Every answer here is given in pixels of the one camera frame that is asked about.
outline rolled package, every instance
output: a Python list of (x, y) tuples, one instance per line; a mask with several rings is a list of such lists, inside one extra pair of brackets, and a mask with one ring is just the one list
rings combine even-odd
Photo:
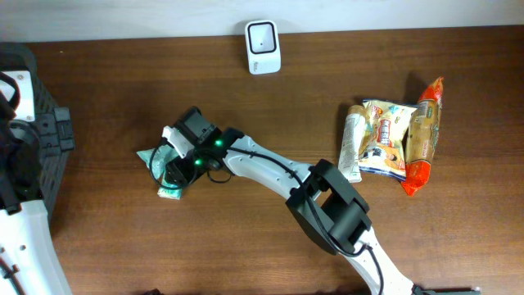
[(418, 99), (417, 110), (409, 122), (406, 181), (401, 183), (409, 196), (413, 196), (429, 180), (431, 161), (439, 138), (443, 80), (440, 77), (427, 87)]

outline plastic package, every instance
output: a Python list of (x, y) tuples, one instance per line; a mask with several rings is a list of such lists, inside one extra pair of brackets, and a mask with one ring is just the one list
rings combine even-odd
[(377, 99), (364, 101), (366, 124), (359, 154), (361, 171), (406, 180), (402, 139), (416, 107)]
[(413, 196), (429, 180), (431, 161), (439, 138), (443, 80), (440, 77), (424, 91), (418, 99), (418, 109), (409, 123), (407, 178), (402, 183), (409, 196)]
[(338, 169), (351, 183), (362, 181), (359, 169), (359, 149), (366, 127), (366, 111), (362, 106), (352, 106), (346, 117)]
[[(151, 159), (151, 154), (153, 153), (153, 148), (146, 151), (140, 151), (137, 152), (137, 155), (146, 162), (147, 169), (149, 169), (149, 160)], [(169, 145), (164, 145), (158, 148), (158, 151), (156, 151), (155, 157), (153, 158), (153, 175), (155, 177), (161, 177), (165, 172), (165, 164), (169, 163), (171, 160), (176, 158), (178, 156), (178, 153), (174, 150), (174, 148), (170, 147)], [(168, 184), (165, 182), (165, 180), (162, 179), (162, 185), (176, 188), (176, 185), (174, 184)], [(175, 190), (168, 190), (165, 188), (159, 188), (158, 189), (158, 196), (159, 197), (167, 197), (174, 200), (179, 200), (182, 196), (182, 189), (175, 189)]]

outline white tube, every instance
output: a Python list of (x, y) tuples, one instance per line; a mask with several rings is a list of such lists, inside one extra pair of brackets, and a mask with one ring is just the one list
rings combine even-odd
[(338, 169), (351, 183), (357, 183), (362, 181), (358, 160), (359, 148), (366, 127), (365, 110), (362, 106), (352, 106), (348, 113)]

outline teal plastic wrapper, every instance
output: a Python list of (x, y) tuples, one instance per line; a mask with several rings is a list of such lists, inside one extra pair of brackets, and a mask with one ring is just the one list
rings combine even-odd
[[(154, 148), (137, 152), (137, 155), (146, 162), (147, 169), (149, 169), (149, 160), (151, 159), (151, 154), (153, 153)], [(178, 156), (177, 151), (169, 145), (164, 145), (158, 148), (156, 151), (155, 157), (153, 158), (153, 175), (159, 179), (165, 172), (165, 164), (169, 163), (171, 160)], [(176, 188), (174, 184), (168, 184), (162, 179), (162, 185)], [(165, 188), (158, 189), (158, 195), (160, 197), (167, 197), (174, 200), (179, 200), (182, 196), (182, 189), (169, 190)]]

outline black bracket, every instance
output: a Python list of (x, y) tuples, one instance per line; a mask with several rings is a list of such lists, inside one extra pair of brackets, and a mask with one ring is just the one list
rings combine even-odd
[(313, 242), (324, 251), (336, 255), (337, 250), (324, 237), (306, 200), (307, 197), (316, 197), (319, 191), (331, 189), (332, 194), (326, 202), (322, 206), (314, 202), (314, 208), (329, 238), (341, 249), (355, 252), (360, 235), (371, 228), (371, 220), (366, 215), (368, 204), (329, 161), (320, 160), (310, 170), (311, 175), (304, 182), (305, 189), (294, 188), (287, 199), (287, 207)]

